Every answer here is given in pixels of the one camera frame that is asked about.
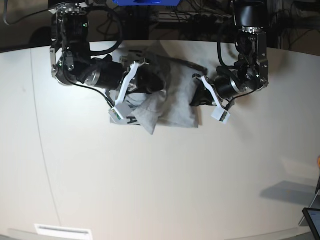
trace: white table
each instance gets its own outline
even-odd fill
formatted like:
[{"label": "white table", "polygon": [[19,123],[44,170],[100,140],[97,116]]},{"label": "white table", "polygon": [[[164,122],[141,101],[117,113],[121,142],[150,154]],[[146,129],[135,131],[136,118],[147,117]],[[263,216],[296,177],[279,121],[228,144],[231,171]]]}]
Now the white table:
[{"label": "white table", "polygon": [[0,54],[0,234],[58,225],[39,136],[31,50]]},{"label": "white table", "polygon": [[[162,44],[172,57],[211,73],[219,65],[215,43]],[[237,52],[223,46],[225,62],[232,64],[228,48]],[[212,119],[213,108],[205,106],[199,129],[157,126],[150,136],[139,126],[110,124],[99,94],[52,79],[48,47],[30,51],[44,158],[63,227],[91,229],[94,240],[269,233],[267,239],[283,239],[306,231],[297,226],[319,176],[320,57],[269,49],[269,87],[237,100],[227,125]],[[12,69],[15,80],[22,78],[17,64]],[[53,212],[54,205],[48,209]],[[25,226],[49,224],[44,219],[26,219]]]}]

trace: wire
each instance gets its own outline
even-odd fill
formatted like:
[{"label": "wire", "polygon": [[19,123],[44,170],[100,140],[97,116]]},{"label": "wire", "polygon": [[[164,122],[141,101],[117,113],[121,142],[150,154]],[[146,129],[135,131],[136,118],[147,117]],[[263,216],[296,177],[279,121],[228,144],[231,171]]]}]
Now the wire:
[{"label": "wire", "polygon": [[228,26],[231,23],[231,19],[228,21],[225,21],[222,26],[219,29],[219,32],[217,34],[217,38],[216,38],[216,45],[217,45],[217,51],[218,51],[218,59],[219,62],[221,64],[222,67],[227,68],[227,69],[235,69],[234,66],[227,66],[224,62],[224,60],[222,59],[222,50],[221,50],[221,38],[222,38],[222,34],[224,33],[224,30],[226,28],[226,26]]},{"label": "wire", "polygon": [[[113,10],[116,10],[117,8],[119,8],[120,6],[116,6],[116,7],[114,7],[113,8]],[[109,24],[109,26],[107,27],[107,30],[105,31],[105,32],[103,32],[102,30],[101,30],[101,28],[103,27],[103,26],[105,26],[106,24],[108,24],[109,22],[110,22],[110,20],[111,20],[111,23]],[[107,20],[106,21],[104,21],[102,24],[100,24],[95,30],[96,30],[96,32],[98,32],[99,34],[101,34],[101,35],[103,35],[104,36],[104,41],[107,41],[107,36],[116,36],[116,35],[118,35],[118,33],[113,33],[113,34],[108,34],[109,33],[109,29],[110,29],[110,27],[111,27],[111,24],[113,24],[115,21],[113,21],[113,17],[110,15],[110,13],[108,13],[108,15],[107,15]]]},{"label": "wire", "polygon": [[210,8],[206,8],[204,6],[201,6],[197,0],[193,0],[194,3],[200,8],[200,10],[205,10],[207,12],[210,12],[210,13],[213,13],[213,14],[217,14],[217,15],[220,15],[220,16],[223,16],[223,17],[230,17],[231,15],[229,14],[226,14],[224,12],[221,12],[221,11],[217,11],[217,10],[213,10],[213,9],[210,9]]},{"label": "wire", "polygon": [[289,45],[288,50],[290,51],[291,48],[292,48],[292,46],[293,46],[296,42],[298,42],[301,38],[303,38],[305,35],[307,35],[307,34],[310,33],[311,31],[314,31],[314,29],[310,29],[310,30],[306,31],[306,32],[303,33],[301,36],[299,36],[297,39],[295,39],[295,40]]},{"label": "wire", "polygon": [[228,7],[226,7],[224,9],[224,7],[223,7],[223,5],[222,5],[222,3],[220,1],[218,1],[218,0],[205,0],[205,1],[207,3],[209,3],[209,4],[211,4],[212,8],[215,8],[215,9],[221,11],[224,14],[229,14],[228,13]]},{"label": "wire", "polygon": [[22,18],[20,18],[20,19],[18,19],[18,20],[16,20],[16,21],[14,21],[14,22],[9,23],[9,22],[7,21],[8,1],[9,1],[9,0],[4,0],[4,8],[3,8],[3,21],[4,21],[4,23],[5,23],[6,25],[8,25],[8,26],[15,25],[15,24],[20,23],[21,21],[23,21],[23,20],[25,20],[25,19],[27,19],[27,18],[29,18],[29,17],[32,17],[32,16],[34,16],[34,15],[41,14],[41,13],[44,13],[44,12],[48,11],[48,9],[42,10],[42,11],[37,11],[37,12],[34,12],[34,13],[29,14],[29,15],[27,15],[27,16],[24,16],[24,17],[22,17]]},{"label": "wire", "polygon": [[101,96],[103,96],[103,98],[106,100],[106,103],[110,106],[110,108],[113,108],[114,105],[112,104],[112,102],[110,101],[110,99],[109,99],[107,96],[105,96],[102,92],[100,92],[99,90],[94,89],[94,88],[89,87],[89,86],[78,85],[78,84],[72,82],[72,81],[69,79],[69,76],[66,74],[65,59],[66,59],[66,52],[63,53],[63,60],[62,60],[62,73],[63,73],[63,76],[64,76],[65,80],[66,80],[68,83],[70,83],[71,85],[73,85],[73,86],[77,86],[77,87],[84,88],[84,89],[90,89],[90,90],[92,90],[92,91],[97,92],[98,94],[100,94]]},{"label": "wire", "polygon": [[285,13],[286,11],[288,12],[289,17],[290,17],[290,16],[291,16],[290,11],[289,11],[288,9],[282,9],[282,10],[279,10],[279,11],[277,11],[277,12],[274,12],[274,13],[271,15],[270,23],[271,23],[271,24],[273,23],[274,17],[277,17],[277,21],[278,21],[278,14],[283,14],[283,13]]},{"label": "wire", "polygon": [[231,106],[232,106],[232,103],[233,103],[236,99],[239,99],[239,98],[248,96],[248,95],[250,95],[250,94],[253,94],[255,91],[258,90],[257,86],[258,86],[258,84],[257,84],[257,82],[256,82],[256,83],[255,83],[255,88],[254,88],[254,90],[252,90],[251,92],[248,92],[248,93],[246,93],[246,94],[242,94],[242,95],[240,95],[240,96],[233,97],[233,98],[231,99],[231,101],[227,104],[227,106],[225,107],[225,110],[229,111],[230,108],[231,108]]},{"label": "wire", "polygon": [[190,2],[189,0],[185,0],[191,7],[192,9],[196,12],[196,13],[200,13],[199,10],[192,4],[192,2]]},{"label": "wire", "polygon": [[114,44],[114,46],[110,47],[107,50],[103,50],[103,51],[90,51],[90,55],[91,56],[101,56],[101,55],[107,55],[107,54],[114,52],[115,50],[118,49],[118,47],[120,47],[120,45],[124,41],[124,28],[123,28],[122,21],[119,18],[118,14],[113,9],[111,9],[107,6],[92,6],[89,8],[89,11],[108,12],[115,19],[115,21],[118,25],[118,31],[119,31],[118,39],[117,39],[116,43]]},{"label": "wire", "polygon": [[[178,16],[178,13],[177,13],[177,11],[173,11],[174,13],[175,13],[175,15],[176,15],[176,17],[178,18],[178,21],[179,21],[179,24],[181,24],[181,21],[180,21],[180,18],[179,18],[179,16]],[[181,31],[179,31],[179,37],[178,37],[178,40],[180,40],[180,38],[181,38]]]},{"label": "wire", "polygon": [[293,6],[296,4],[296,1],[293,1],[290,7],[290,17],[292,19],[292,10],[293,10]]},{"label": "wire", "polygon": [[[177,20],[179,21],[179,23],[181,23],[180,19],[182,19],[184,22],[188,21],[187,14],[185,14],[184,12],[179,12],[178,10],[173,10],[172,12],[170,12],[170,16],[171,17],[172,17],[172,13],[175,14],[175,16],[176,16]],[[178,13],[179,14],[182,13],[185,18],[183,18],[182,16],[178,16]]]}]

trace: metal bracket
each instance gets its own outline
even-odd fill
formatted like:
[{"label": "metal bracket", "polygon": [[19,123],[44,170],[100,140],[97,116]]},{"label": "metal bracket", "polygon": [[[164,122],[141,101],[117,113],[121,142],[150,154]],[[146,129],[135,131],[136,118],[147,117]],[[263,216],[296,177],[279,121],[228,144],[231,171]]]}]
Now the metal bracket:
[{"label": "metal bracket", "polygon": [[85,1],[79,2],[69,2],[69,3],[59,3],[61,1],[56,1],[56,3],[51,0],[48,3],[49,12],[52,14],[61,13],[61,14],[84,14],[86,11],[83,10],[87,8],[88,5]]},{"label": "metal bracket", "polygon": [[259,65],[260,82],[264,87],[269,84],[269,61],[267,58],[267,34],[258,32],[257,34],[257,64]]},{"label": "metal bracket", "polygon": [[55,78],[58,73],[58,68],[57,68],[57,59],[56,59],[56,49],[54,47],[50,47],[50,62],[51,62],[51,74],[52,74],[52,77]]},{"label": "metal bracket", "polygon": [[71,51],[66,52],[65,62],[66,62],[66,65],[68,67],[69,72],[71,72],[73,69],[75,69],[74,57],[72,56]]}]

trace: blue box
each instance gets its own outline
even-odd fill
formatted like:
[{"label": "blue box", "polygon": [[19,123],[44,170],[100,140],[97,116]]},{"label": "blue box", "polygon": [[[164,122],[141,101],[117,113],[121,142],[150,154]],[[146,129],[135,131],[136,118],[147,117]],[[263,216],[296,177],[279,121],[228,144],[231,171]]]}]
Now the blue box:
[{"label": "blue box", "polygon": [[177,6],[180,0],[112,0],[119,6]]}]

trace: black cable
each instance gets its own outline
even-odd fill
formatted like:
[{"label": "black cable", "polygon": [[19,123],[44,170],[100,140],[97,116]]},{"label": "black cable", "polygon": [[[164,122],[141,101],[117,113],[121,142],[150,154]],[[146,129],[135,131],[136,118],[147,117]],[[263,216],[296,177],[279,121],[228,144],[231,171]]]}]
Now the black cable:
[{"label": "black cable", "polygon": [[179,11],[177,11],[177,10],[173,10],[172,12],[170,12],[170,16],[171,16],[171,13],[175,14],[175,16],[178,19],[179,23],[181,23],[180,19],[182,19],[183,21],[187,21],[188,20],[187,18],[183,19],[182,17],[178,16]]},{"label": "black cable", "polygon": [[122,42],[124,41],[124,29],[123,29],[123,25],[122,22],[118,16],[118,14],[111,8],[107,7],[107,6],[92,6],[89,8],[89,11],[105,11],[108,12],[116,21],[117,25],[118,25],[118,40],[116,41],[116,43],[114,44],[114,46],[112,46],[111,48],[107,49],[107,50],[103,50],[103,51],[90,51],[90,55],[91,56],[101,56],[101,55],[107,55],[110,54],[112,52],[114,52],[115,50],[118,49],[118,47],[122,44]]},{"label": "black cable", "polygon": [[110,22],[110,19],[104,21],[103,23],[101,23],[95,30],[99,33],[99,34],[102,34],[103,36],[106,34],[105,32],[101,31],[100,29],[106,25],[107,23]]},{"label": "black cable", "polygon": [[235,83],[239,83],[240,80],[239,78],[232,72],[230,71],[229,69],[223,67],[223,66],[218,66],[216,68],[216,72],[218,75],[220,76],[228,76],[230,79],[232,79]]},{"label": "black cable", "polygon": [[293,19],[292,17],[292,10],[293,10],[293,6],[296,4],[297,1],[293,1],[292,4],[291,4],[291,7],[290,7],[290,17],[291,19]]},{"label": "black cable", "polygon": [[185,1],[192,7],[192,9],[193,9],[196,13],[200,14],[199,10],[192,4],[192,2],[190,2],[189,0],[185,0]]},{"label": "black cable", "polygon": [[[180,18],[179,18],[179,16],[178,16],[178,13],[177,13],[177,11],[173,11],[174,13],[175,13],[175,15],[176,15],[176,18],[178,19],[178,22],[179,22],[179,24],[181,24],[181,21],[180,21]],[[180,37],[181,37],[181,34],[180,34],[180,30],[178,30],[179,31],[179,36],[178,36],[178,40],[180,40]]]},{"label": "black cable", "polygon": [[235,69],[235,67],[234,66],[227,66],[224,63],[224,60],[222,59],[221,38],[222,38],[222,34],[224,33],[224,30],[225,30],[226,26],[228,26],[231,23],[231,21],[232,21],[232,19],[229,19],[228,21],[225,21],[222,24],[222,26],[219,29],[218,35],[216,37],[216,44],[217,44],[219,62],[220,62],[222,67],[227,68],[227,69]]},{"label": "black cable", "polygon": [[111,16],[111,18],[110,18],[110,23],[109,23],[108,27],[107,27],[106,30],[105,30],[103,40],[105,40],[105,41],[107,40],[107,36],[108,36],[109,30],[110,30],[110,28],[111,28],[111,26],[112,26],[113,23],[114,23],[114,18]]},{"label": "black cable", "polygon": [[224,14],[228,14],[227,13],[228,12],[228,6],[227,6],[226,9],[224,9],[222,4],[217,0],[207,0],[207,2],[209,2],[209,3],[211,3],[213,5],[213,7],[212,7],[213,9],[218,9],[221,12],[223,12]]},{"label": "black cable", "polygon": [[105,99],[106,103],[110,106],[110,108],[113,108],[114,105],[112,104],[112,102],[110,101],[110,99],[109,99],[107,96],[105,96],[102,92],[100,92],[99,90],[94,89],[94,88],[89,87],[89,86],[78,85],[78,84],[72,82],[72,81],[69,79],[69,76],[66,74],[65,59],[66,59],[66,54],[63,53],[63,60],[62,60],[62,67],[61,67],[61,68],[62,68],[62,73],[63,73],[63,76],[64,76],[65,80],[66,80],[68,83],[70,83],[71,85],[73,85],[73,86],[77,86],[77,87],[84,88],[84,89],[90,89],[90,90],[92,90],[92,91],[97,92],[98,94],[100,94],[101,96],[103,96],[103,98]]},{"label": "black cable", "polygon": [[8,1],[9,1],[9,0],[4,0],[4,8],[3,8],[3,22],[4,22],[6,25],[8,25],[8,26],[15,25],[15,24],[20,23],[21,21],[23,21],[23,20],[25,20],[25,19],[27,19],[27,18],[29,18],[29,17],[32,17],[32,16],[34,16],[34,15],[41,14],[41,13],[44,13],[44,12],[48,11],[48,9],[42,10],[42,11],[37,11],[37,12],[34,12],[34,13],[29,14],[29,15],[27,15],[27,16],[24,16],[24,17],[20,18],[19,20],[16,20],[16,21],[14,21],[14,22],[9,23],[9,22],[7,21]]},{"label": "black cable", "polygon": [[301,36],[299,36],[298,38],[296,38],[290,45],[289,45],[289,48],[288,50],[291,50],[292,46],[298,42],[301,38],[303,38],[307,33],[310,33],[311,31],[314,31],[314,29],[310,29],[308,31],[306,31],[304,34],[302,34]]},{"label": "black cable", "polygon": [[257,82],[255,82],[255,88],[254,88],[254,90],[252,90],[251,92],[248,92],[248,93],[246,93],[246,94],[242,94],[242,95],[240,95],[240,96],[233,97],[233,98],[231,99],[231,101],[227,104],[227,106],[225,107],[225,110],[229,111],[230,108],[231,108],[231,106],[232,106],[232,103],[233,103],[236,99],[239,99],[239,98],[248,96],[248,95],[250,95],[250,94],[253,94],[253,93],[254,93],[255,91],[257,91],[257,90],[258,90],[258,84],[257,84]]},{"label": "black cable", "polygon": [[271,24],[273,23],[274,17],[278,17],[278,14],[283,14],[283,13],[285,13],[286,11],[288,12],[289,17],[290,17],[290,16],[291,16],[290,11],[289,11],[288,9],[282,9],[282,10],[279,10],[279,11],[277,11],[277,12],[274,12],[274,13],[271,15],[271,17],[270,17],[270,23],[271,23]]}]

